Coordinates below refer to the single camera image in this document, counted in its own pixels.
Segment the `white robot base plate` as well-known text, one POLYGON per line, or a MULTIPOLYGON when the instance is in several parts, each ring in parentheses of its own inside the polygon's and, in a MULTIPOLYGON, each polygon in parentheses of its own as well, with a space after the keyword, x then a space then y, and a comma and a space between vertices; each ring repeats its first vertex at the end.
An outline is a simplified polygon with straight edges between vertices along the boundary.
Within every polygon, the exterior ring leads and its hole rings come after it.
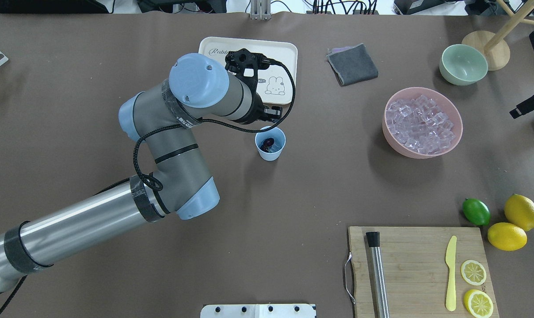
POLYGON ((315 304, 209 304, 201 318, 316 318, 315 304))

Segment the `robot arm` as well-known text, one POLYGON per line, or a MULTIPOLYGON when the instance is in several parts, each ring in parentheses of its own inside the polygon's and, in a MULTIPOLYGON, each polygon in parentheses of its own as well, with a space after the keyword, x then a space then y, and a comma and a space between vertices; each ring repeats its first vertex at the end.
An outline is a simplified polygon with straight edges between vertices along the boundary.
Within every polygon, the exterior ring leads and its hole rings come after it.
POLYGON ((225 65, 199 53, 180 57, 154 88, 123 103, 118 118, 136 141, 135 173, 84 201, 0 234, 0 294, 25 276, 55 262, 174 212, 182 220, 210 211, 219 202, 192 129, 214 123, 241 131, 240 125, 286 117, 279 106, 265 106, 256 92, 258 71, 280 61, 246 49, 228 52, 225 65))

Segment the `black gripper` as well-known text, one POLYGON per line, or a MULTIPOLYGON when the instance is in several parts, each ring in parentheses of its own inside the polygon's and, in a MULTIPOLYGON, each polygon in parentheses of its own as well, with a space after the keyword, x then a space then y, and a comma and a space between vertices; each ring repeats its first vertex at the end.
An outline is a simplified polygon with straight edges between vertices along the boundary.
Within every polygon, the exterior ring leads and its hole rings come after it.
POLYGON ((268 121, 279 123, 282 108, 279 106, 267 106, 261 99, 255 99, 249 112, 245 115, 245 125, 255 121, 268 121))

